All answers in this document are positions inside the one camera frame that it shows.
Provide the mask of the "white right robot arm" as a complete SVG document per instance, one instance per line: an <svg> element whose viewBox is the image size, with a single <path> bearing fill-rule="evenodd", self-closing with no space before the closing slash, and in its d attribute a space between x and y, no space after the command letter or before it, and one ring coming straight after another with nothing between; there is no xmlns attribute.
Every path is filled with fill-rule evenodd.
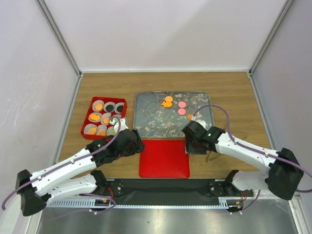
<svg viewBox="0 0 312 234"><path fill-rule="evenodd" d="M291 200L304 172L286 148L266 149L230 135L221 128L205 129L203 121L191 120L184 128L186 142L198 150L229 155L253 165L257 172L233 170L224 184L225 192L235 196L244 190L269 190L278 198Z"/></svg>

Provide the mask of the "orange round waffle cookie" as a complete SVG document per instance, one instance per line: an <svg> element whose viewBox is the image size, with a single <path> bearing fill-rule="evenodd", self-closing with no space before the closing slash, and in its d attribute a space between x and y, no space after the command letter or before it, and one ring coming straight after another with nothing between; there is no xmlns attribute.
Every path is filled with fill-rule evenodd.
<svg viewBox="0 0 312 234"><path fill-rule="evenodd" d="M91 128L91 129L89 130L89 134L90 134L90 135L95 135L96 133L97 133L97 129L96 129L95 127Z"/></svg>

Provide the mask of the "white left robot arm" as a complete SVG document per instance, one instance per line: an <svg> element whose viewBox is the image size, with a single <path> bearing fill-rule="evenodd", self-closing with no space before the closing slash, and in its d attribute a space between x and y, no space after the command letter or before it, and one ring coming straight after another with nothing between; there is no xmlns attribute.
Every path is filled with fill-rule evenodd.
<svg viewBox="0 0 312 234"><path fill-rule="evenodd" d="M22 214L34 215L53 201L73 195L103 195L108 182L98 168L121 157L142 153L145 148L138 130L130 130L124 118L118 118L113 128L113 136L92 141L58 164L33 173L19 172L16 189L21 196Z"/></svg>

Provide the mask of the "red box lid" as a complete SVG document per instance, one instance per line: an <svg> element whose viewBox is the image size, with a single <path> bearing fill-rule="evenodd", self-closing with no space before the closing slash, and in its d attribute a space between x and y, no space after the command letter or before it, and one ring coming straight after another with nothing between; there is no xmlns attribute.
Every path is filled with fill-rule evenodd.
<svg viewBox="0 0 312 234"><path fill-rule="evenodd" d="M184 140L144 140L145 149L140 153L141 178L190 177L189 155L185 153Z"/></svg>

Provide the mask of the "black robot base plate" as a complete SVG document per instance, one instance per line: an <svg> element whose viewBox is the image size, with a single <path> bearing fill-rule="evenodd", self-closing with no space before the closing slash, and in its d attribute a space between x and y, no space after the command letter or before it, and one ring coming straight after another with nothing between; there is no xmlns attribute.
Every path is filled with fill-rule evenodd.
<svg viewBox="0 0 312 234"><path fill-rule="evenodd" d="M106 188L95 195L113 195L117 205L208 206L217 205L220 197L244 199L253 193L226 190L225 181L215 179L110 179Z"/></svg>

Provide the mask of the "red cookie box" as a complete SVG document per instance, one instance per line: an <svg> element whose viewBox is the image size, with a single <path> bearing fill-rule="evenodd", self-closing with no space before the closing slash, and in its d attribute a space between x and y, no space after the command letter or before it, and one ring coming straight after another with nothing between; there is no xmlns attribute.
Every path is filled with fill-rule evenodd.
<svg viewBox="0 0 312 234"><path fill-rule="evenodd" d="M114 124L118 118L124 118L127 111L127 102L124 98L93 97L84 123L81 135L84 139L95 140L108 135L114 135Z"/></svg>

